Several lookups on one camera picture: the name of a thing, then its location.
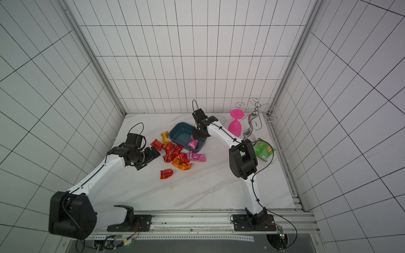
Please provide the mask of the pink tea bag front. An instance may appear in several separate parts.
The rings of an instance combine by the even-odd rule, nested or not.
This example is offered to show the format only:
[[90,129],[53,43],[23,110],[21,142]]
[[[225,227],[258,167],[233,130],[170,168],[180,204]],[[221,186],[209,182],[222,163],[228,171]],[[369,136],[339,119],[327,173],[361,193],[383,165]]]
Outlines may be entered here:
[[195,139],[193,136],[191,136],[191,142],[188,144],[188,146],[191,148],[191,149],[193,149],[193,150],[195,150],[195,149],[197,149],[198,148],[198,144],[199,144],[199,140],[198,139]]

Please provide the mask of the pink tea bag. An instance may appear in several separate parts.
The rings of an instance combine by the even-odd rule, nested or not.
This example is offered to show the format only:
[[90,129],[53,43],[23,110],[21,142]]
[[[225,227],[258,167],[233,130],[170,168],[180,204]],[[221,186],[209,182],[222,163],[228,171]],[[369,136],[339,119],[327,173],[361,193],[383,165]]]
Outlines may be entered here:
[[187,159],[190,161],[206,162],[206,157],[204,154],[193,153],[192,151],[186,154]]
[[199,140],[198,139],[195,139],[193,136],[191,136],[191,142],[188,144],[188,146],[191,148],[191,149],[193,149],[193,150],[195,150],[195,149],[197,149],[198,148],[198,144],[199,144]]

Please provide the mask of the yellow tea bag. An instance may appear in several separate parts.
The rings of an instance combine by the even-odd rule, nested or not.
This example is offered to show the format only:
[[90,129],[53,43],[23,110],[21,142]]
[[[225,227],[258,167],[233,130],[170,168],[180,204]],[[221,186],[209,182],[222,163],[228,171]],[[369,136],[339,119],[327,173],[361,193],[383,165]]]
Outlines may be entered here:
[[165,146],[168,146],[170,143],[172,143],[172,140],[170,139],[168,131],[166,131],[165,133],[162,133],[161,137],[162,137],[162,140],[163,140],[163,144]]

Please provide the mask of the red tea bag front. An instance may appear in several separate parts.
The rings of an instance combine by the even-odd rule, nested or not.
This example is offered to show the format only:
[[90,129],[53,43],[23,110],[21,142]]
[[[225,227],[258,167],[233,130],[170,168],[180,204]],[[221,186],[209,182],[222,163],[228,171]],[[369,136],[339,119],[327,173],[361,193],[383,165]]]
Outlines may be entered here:
[[170,178],[172,175],[174,174],[174,172],[171,169],[166,169],[166,170],[162,170],[160,172],[160,179],[161,180],[165,180]]

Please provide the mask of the orange tea bag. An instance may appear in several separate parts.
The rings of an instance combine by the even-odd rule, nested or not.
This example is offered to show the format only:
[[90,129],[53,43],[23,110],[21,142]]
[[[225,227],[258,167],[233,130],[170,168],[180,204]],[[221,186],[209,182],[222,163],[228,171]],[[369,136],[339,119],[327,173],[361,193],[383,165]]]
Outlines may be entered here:
[[189,170],[193,166],[192,163],[183,163],[179,158],[175,158],[171,164],[180,170]]

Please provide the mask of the red tea bag pile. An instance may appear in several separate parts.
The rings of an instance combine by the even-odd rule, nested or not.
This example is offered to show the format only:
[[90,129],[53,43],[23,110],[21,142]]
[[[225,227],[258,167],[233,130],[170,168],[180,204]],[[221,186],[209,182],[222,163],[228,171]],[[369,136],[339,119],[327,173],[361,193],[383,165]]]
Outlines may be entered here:
[[187,155],[185,153],[180,153],[179,154],[179,159],[183,164],[189,164],[190,160],[187,158]]
[[181,145],[176,145],[173,144],[172,142],[169,142],[166,146],[163,148],[166,152],[166,155],[170,155],[172,153],[179,153],[183,150],[183,146]]
[[179,156],[179,152],[173,152],[171,154],[163,156],[164,162],[165,163],[171,163]]

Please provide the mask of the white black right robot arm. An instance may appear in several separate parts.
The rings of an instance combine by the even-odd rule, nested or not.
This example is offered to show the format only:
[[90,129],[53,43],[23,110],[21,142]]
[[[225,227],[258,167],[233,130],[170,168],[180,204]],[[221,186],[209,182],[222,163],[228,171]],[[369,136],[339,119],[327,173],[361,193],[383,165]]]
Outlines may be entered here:
[[270,225],[266,224],[266,220],[272,216],[260,203],[259,193],[255,190],[257,187],[255,177],[258,173],[258,161],[253,143],[248,139],[243,140],[236,137],[221,124],[214,122],[206,123],[202,121],[196,123],[192,135],[194,139],[215,137],[221,140],[228,148],[230,170],[241,181],[246,199],[246,214],[242,215],[242,222],[239,223],[239,227],[252,231],[269,229]]

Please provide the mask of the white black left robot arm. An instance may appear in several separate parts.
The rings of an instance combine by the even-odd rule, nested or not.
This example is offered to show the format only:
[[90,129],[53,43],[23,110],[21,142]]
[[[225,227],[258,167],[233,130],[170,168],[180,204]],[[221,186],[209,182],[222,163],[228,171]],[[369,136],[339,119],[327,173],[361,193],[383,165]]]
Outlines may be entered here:
[[135,215],[134,208],[127,205],[96,209],[94,201],[123,168],[135,167],[140,170],[159,156],[160,152],[154,147],[138,150],[124,144],[112,148],[83,180],[51,197],[49,233],[86,239],[94,230],[101,228],[106,228],[108,232],[148,231],[150,215]]

